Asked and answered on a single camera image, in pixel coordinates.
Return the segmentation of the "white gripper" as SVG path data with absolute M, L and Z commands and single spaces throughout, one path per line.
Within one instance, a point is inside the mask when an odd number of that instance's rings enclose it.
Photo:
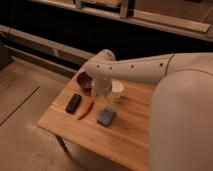
M 112 89 L 110 79 L 96 79 L 92 81 L 92 96 L 108 96 Z

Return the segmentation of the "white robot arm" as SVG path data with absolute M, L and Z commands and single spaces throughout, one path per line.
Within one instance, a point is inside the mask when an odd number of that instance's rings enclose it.
M 94 89 L 113 79 L 155 87 L 150 105 L 150 171 L 213 171 L 213 52 L 118 61 L 103 50 L 84 64 Z

